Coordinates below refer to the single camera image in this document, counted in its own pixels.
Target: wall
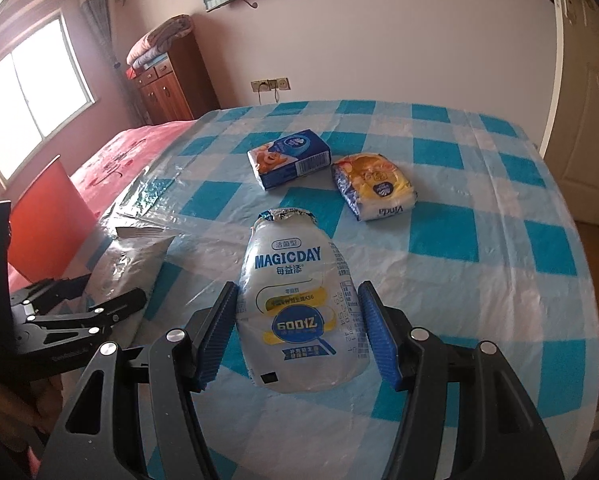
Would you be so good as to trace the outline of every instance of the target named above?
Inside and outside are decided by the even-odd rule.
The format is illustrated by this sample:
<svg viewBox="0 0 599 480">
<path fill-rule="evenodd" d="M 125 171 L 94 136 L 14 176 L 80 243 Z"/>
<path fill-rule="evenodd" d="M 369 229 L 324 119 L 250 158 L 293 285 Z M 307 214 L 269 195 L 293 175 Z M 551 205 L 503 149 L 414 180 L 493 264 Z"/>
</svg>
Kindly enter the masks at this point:
<svg viewBox="0 0 599 480">
<path fill-rule="evenodd" d="M 116 86 L 115 74 L 105 62 L 81 14 L 78 0 L 46 0 L 7 27 L 2 27 L 0 59 L 9 44 L 17 42 L 17 38 L 28 28 L 57 9 L 62 9 L 76 58 L 97 101 L 49 139 L 32 160 L 16 173 L 6 191 L 0 185 L 0 199 L 16 200 L 55 155 L 62 156 L 67 173 L 72 174 L 115 134 L 131 128 L 131 119 Z"/>
<path fill-rule="evenodd" d="M 541 142 L 555 73 L 548 0 L 255 1 L 256 10 L 238 1 L 205 14 L 202 0 L 126 0 L 116 8 L 118 57 L 164 19 L 194 12 L 223 107 L 257 104 L 251 80 L 288 76 L 282 100 L 466 108 L 515 121 Z"/>
</svg>

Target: curtain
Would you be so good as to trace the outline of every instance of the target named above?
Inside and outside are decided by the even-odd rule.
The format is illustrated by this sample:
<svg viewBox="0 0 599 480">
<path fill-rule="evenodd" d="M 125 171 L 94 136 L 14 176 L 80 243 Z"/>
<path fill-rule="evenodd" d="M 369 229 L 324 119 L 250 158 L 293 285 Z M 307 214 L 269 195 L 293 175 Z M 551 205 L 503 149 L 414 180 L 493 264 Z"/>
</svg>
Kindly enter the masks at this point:
<svg viewBox="0 0 599 480">
<path fill-rule="evenodd" d="M 126 99 L 134 127 L 148 124 L 148 112 L 142 103 L 135 85 L 126 77 L 122 64 L 116 59 L 113 52 L 113 38 L 111 33 L 111 15 L 108 0 L 79 0 L 82 13 L 86 17 L 91 31 L 97 38 L 107 61 L 115 72 L 118 86 Z"/>
</svg>

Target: white plastic bottle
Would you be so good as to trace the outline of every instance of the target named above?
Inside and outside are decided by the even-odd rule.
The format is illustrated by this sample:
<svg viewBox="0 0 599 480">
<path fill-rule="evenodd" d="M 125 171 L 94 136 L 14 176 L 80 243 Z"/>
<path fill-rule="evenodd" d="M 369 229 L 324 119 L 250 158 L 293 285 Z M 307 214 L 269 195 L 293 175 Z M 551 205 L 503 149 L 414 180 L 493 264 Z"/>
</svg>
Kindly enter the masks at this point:
<svg viewBox="0 0 599 480">
<path fill-rule="evenodd" d="M 259 216 L 244 257 L 237 318 L 257 386 L 326 390 L 369 363 L 350 270 L 309 211 L 281 208 Z"/>
</svg>

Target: door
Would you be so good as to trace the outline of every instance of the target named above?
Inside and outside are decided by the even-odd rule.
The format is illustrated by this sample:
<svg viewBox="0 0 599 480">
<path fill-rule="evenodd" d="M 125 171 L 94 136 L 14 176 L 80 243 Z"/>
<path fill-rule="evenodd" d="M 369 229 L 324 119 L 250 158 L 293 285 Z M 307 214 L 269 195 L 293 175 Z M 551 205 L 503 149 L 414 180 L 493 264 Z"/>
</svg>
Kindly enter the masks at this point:
<svg viewBox="0 0 599 480">
<path fill-rule="evenodd" d="M 160 77 L 151 86 L 157 86 L 158 102 L 166 112 L 168 121 L 192 121 L 193 115 L 188 107 L 186 98 L 177 82 L 176 75 L 171 72 Z"/>
<path fill-rule="evenodd" d="M 557 68 L 540 153 L 576 220 L 599 224 L 599 7 L 555 0 Z"/>
<path fill-rule="evenodd" d="M 153 124 L 163 124 L 168 120 L 166 118 L 166 113 L 158 101 L 157 92 L 159 92 L 160 88 L 158 84 L 159 81 L 153 81 L 153 83 L 139 88 L 142 101 L 144 101 L 144 105 L 148 110 L 148 115 L 150 116 L 150 120 L 153 121 Z"/>
</svg>

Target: metal screw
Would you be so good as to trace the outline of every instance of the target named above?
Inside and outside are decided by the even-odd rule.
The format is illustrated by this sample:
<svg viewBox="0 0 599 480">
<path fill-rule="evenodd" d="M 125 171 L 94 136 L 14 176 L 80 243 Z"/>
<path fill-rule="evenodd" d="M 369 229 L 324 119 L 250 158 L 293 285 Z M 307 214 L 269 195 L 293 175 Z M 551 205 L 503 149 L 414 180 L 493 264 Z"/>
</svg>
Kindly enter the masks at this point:
<svg viewBox="0 0 599 480">
<path fill-rule="evenodd" d="M 483 351 L 485 354 L 493 355 L 497 353 L 497 346 L 495 346 L 490 341 L 484 341 L 479 345 L 479 349 Z"/>
<path fill-rule="evenodd" d="M 184 330 L 176 328 L 175 330 L 171 330 L 168 334 L 166 334 L 166 339 L 168 339 L 171 343 L 177 343 L 178 341 L 184 339 L 185 335 L 186 334 L 184 333 Z"/>
<path fill-rule="evenodd" d="M 102 355 L 111 355 L 117 350 L 117 345 L 115 343 L 104 343 L 100 346 L 100 354 Z"/>
<path fill-rule="evenodd" d="M 426 341 L 429 333 L 425 328 L 414 328 L 411 330 L 411 337 L 416 341 Z"/>
</svg>

